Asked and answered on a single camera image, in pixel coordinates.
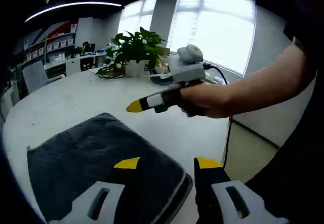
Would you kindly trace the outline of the person's right hand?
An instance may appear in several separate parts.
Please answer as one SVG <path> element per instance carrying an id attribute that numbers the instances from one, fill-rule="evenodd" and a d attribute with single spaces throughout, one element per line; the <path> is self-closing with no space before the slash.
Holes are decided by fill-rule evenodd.
<path id="1" fill-rule="evenodd" d="M 180 90 L 178 107 L 187 117 L 226 118 L 233 115 L 231 94 L 227 85 L 201 83 Z"/>

